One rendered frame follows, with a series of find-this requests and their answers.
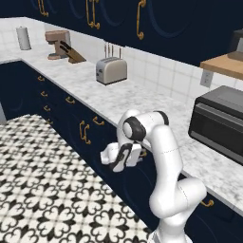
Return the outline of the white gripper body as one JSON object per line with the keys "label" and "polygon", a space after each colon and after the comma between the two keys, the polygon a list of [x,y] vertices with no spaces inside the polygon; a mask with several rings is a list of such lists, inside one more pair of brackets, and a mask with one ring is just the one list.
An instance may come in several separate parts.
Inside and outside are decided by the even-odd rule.
{"label": "white gripper body", "polygon": [[[126,162],[126,165],[128,167],[133,167],[139,161],[141,161],[140,152],[141,152],[141,145],[138,143],[134,143],[132,146],[131,154]],[[106,146],[106,148],[101,152],[102,164],[108,164],[114,162],[118,153],[119,153],[119,145],[117,143],[109,143]]]}

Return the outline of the navy base cupboard run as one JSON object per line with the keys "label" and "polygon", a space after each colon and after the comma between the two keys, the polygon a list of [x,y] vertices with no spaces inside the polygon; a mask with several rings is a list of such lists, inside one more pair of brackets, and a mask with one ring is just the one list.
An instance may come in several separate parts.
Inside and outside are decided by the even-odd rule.
{"label": "navy base cupboard run", "polygon": [[[105,146],[116,139],[116,127],[97,115],[80,101],[63,91],[61,87],[52,83],[48,78],[32,69],[34,77],[34,91],[38,111],[45,119],[53,121],[51,125],[59,135],[85,160],[85,162],[115,191],[136,215],[142,219],[148,228],[154,230],[159,224],[149,209],[149,196],[156,182],[156,167],[152,153],[135,167],[126,168],[120,173],[113,173],[111,169],[101,163],[100,152]],[[45,91],[48,96],[41,96]],[[70,97],[75,103],[67,103],[65,98]],[[93,118],[97,116],[104,125],[97,125]],[[84,121],[84,128],[89,124],[87,135],[91,144],[86,144],[80,138],[79,124]],[[243,216],[226,206],[212,195],[205,200],[214,201],[214,206],[199,205],[186,224],[186,232],[194,243],[243,243]]]}
{"label": "navy base cupboard run", "polygon": [[7,120],[35,112],[34,77],[23,61],[0,65],[0,103]]}

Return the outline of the silver beige toaster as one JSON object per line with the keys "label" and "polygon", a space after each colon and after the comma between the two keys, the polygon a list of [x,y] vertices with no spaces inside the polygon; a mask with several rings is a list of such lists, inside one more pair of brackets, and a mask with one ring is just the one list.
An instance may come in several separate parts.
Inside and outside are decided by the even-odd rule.
{"label": "silver beige toaster", "polygon": [[96,80],[104,85],[127,79],[127,62],[118,57],[108,57],[96,63]]}

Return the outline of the wooden knife block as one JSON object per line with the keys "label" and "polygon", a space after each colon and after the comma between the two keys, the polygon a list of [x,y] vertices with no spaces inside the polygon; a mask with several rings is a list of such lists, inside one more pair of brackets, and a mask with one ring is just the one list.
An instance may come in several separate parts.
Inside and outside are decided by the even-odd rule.
{"label": "wooden knife block", "polygon": [[66,49],[67,49],[66,55],[69,57],[68,61],[70,63],[77,64],[77,63],[85,62],[85,58],[74,48],[67,47]]}

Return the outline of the black microwave oven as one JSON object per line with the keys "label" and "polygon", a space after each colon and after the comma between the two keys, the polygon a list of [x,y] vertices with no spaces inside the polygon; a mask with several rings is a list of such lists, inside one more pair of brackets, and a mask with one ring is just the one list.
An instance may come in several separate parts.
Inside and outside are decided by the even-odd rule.
{"label": "black microwave oven", "polygon": [[188,135],[243,166],[243,91],[222,85],[197,97]]}

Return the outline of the pinkish brown coffee machine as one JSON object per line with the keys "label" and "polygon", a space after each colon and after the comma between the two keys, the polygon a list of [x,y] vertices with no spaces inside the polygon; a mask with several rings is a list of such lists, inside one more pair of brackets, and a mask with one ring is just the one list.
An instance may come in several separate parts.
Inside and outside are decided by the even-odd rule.
{"label": "pinkish brown coffee machine", "polygon": [[50,45],[54,45],[55,52],[50,53],[47,58],[49,60],[58,60],[66,58],[66,52],[61,48],[63,42],[70,45],[70,35],[68,30],[52,30],[45,33],[46,41]]}

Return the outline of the white paper towel roll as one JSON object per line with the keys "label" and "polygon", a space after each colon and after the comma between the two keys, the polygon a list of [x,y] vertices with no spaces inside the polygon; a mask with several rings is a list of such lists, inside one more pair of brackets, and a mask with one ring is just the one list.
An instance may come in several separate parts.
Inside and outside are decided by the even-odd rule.
{"label": "white paper towel roll", "polygon": [[21,50],[30,50],[30,40],[28,37],[28,29],[25,27],[19,27],[16,29],[19,47]]}

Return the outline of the dark grey object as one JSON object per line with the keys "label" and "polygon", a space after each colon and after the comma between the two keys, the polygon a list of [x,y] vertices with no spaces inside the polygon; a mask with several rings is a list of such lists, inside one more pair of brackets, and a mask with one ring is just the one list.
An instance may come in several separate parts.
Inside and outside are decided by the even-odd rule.
{"label": "dark grey object", "polygon": [[243,29],[234,31],[228,57],[243,62]]}

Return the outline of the grey wall outlet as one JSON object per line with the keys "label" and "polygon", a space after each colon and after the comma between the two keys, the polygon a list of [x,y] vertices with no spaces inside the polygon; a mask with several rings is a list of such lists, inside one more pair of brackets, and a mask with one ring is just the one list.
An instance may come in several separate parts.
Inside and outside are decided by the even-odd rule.
{"label": "grey wall outlet", "polygon": [[205,86],[205,87],[210,87],[211,86],[211,83],[212,83],[213,76],[214,76],[213,71],[204,69],[202,71],[202,76],[201,76],[200,84],[202,86]]}

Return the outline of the wooden wall shelf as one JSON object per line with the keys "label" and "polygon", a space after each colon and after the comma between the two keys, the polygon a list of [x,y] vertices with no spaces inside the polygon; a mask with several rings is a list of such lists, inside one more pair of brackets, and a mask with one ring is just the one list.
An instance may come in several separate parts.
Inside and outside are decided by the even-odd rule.
{"label": "wooden wall shelf", "polygon": [[219,74],[243,80],[243,62],[231,59],[227,54],[200,63],[200,67]]}

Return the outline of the navy wall cupboard run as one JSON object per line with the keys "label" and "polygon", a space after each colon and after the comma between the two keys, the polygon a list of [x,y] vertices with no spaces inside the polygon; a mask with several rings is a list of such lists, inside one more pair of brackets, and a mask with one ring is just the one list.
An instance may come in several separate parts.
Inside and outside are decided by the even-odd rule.
{"label": "navy wall cupboard run", "polygon": [[0,0],[0,18],[28,17],[189,65],[229,52],[243,0]]}

